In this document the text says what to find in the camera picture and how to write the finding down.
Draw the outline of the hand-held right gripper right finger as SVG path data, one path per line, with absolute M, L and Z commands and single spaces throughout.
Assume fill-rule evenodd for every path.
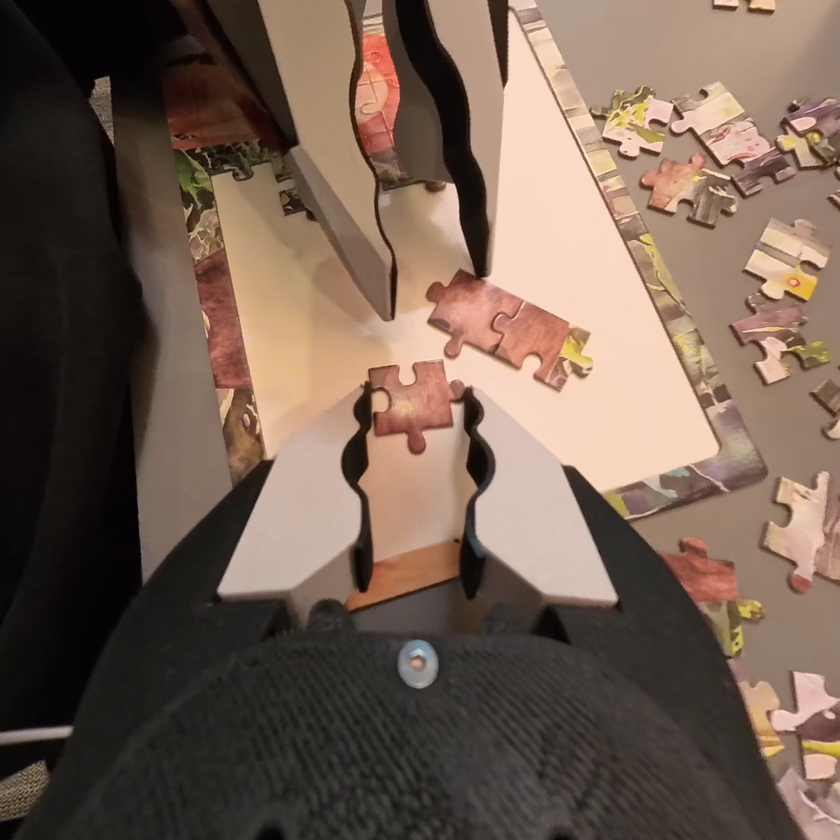
M 618 598 L 562 462 L 486 393 L 463 397 L 475 484 L 461 538 L 469 601 L 614 606 Z

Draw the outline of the brown and green puzzle piece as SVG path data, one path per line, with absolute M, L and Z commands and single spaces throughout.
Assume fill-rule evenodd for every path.
M 514 316 L 501 313 L 491 326 L 500 335 L 493 354 L 517 370 L 527 357 L 537 356 L 533 379 L 556 391 L 572 375 L 584 378 L 592 372 L 593 359 L 584 353 L 591 334 L 549 311 L 525 301 Z

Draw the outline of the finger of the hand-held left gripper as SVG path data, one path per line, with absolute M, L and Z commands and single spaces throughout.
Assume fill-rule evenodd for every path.
M 382 225 L 379 178 L 355 120 L 363 68 L 353 2 L 259 2 L 296 139 L 286 162 L 354 284 L 383 321 L 394 319 L 397 267 Z
M 455 187 L 473 272 L 487 277 L 508 80 L 508 5 L 384 2 L 384 32 L 400 86 L 396 156 L 413 179 Z

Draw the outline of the scattered loose puzzle pieces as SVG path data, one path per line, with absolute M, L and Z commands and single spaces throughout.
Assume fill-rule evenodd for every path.
M 773 144 L 791 131 L 794 100 L 838 99 L 839 2 L 781 1 L 772 13 L 713 2 L 568 2 L 563 54 L 590 104 L 643 83 L 665 99 L 704 98 L 719 81 Z M 743 198 L 715 229 L 644 210 L 646 225 L 734 396 L 768 476 L 747 489 L 635 524 L 658 550 L 682 538 L 736 564 L 744 596 L 766 617 L 748 623 L 739 677 L 751 697 L 771 686 L 783 723 L 805 723 L 795 674 L 824 678 L 838 698 L 838 581 L 820 575 L 838 546 L 837 426 L 814 392 L 838 394 L 839 215 L 831 167 Z

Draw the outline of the printed frame puzzle tray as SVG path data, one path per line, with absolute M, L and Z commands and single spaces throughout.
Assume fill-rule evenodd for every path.
M 352 390 L 371 386 L 370 368 L 396 364 L 408 385 L 413 363 L 441 360 L 447 381 L 486 393 L 562 462 L 616 588 L 612 567 L 634 546 L 634 529 L 617 517 L 713 496 L 766 470 L 651 238 L 625 240 L 616 225 L 606 183 L 593 177 L 560 106 L 551 33 L 533 13 L 508 13 L 500 221 L 488 282 L 588 331 L 584 354 L 595 360 L 587 377 L 573 374 L 559 392 L 467 344 L 444 359 L 449 336 L 427 322 L 434 304 L 426 291 L 436 281 L 446 286 L 466 260 L 451 185 L 437 195 L 410 185 L 382 198 L 401 277 L 391 322 L 362 313 L 325 234 L 304 213 L 282 212 L 270 164 L 243 182 L 212 178 L 215 207 L 191 233 L 195 271 L 201 291 L 236 299 L 233 319 L 242 326 L 234 337 L 249 353 L 269 455 Z M 372 413 L 388 404 L 372 391 Z M 373 574 L 366 592 L 343 602 L 391 600 L 459 572 L 455 552 L 475 484 L 463 400 L 451 408 L 453 426 L 427 430 L 421 455 L 403 434 L 377 437 L 371 421 L 360 487 L 370 502 Z M 218 600 L 273 460 L 193 532 L 210 539 Z

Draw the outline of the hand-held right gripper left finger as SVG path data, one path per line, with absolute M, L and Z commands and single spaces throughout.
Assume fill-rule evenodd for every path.
M 346 601 L 373 574 L 372 388 L 362 385 L 278 449 L 217 587 L 223 601 Z

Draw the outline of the assembled lion puzzle section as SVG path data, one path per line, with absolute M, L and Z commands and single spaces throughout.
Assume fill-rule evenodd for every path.
M 355 95 L 360 138 L 381 188 L 391 191 L 418 184 L 399 161 L 394 127 L 400 87 L 383 35 L 363 36 L 364 65 Z M 193 231 L 216 204 L 212 178 L 231 174 L 250 179 L 258 165 L 270 164 L 285 215 L 312 212 L 301 200 L 280 154 L 261 140 L 228 90 L 227 74 L 197 46 L 172 59 L 163 74 L 164 105 L 169 123 L 184 216 Z

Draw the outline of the person in black jacket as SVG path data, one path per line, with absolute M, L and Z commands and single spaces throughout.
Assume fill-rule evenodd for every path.
M 131 601 L 230 491 L 161 65 L 175 2 L 2 2 L 2 733 L 74 726 Z

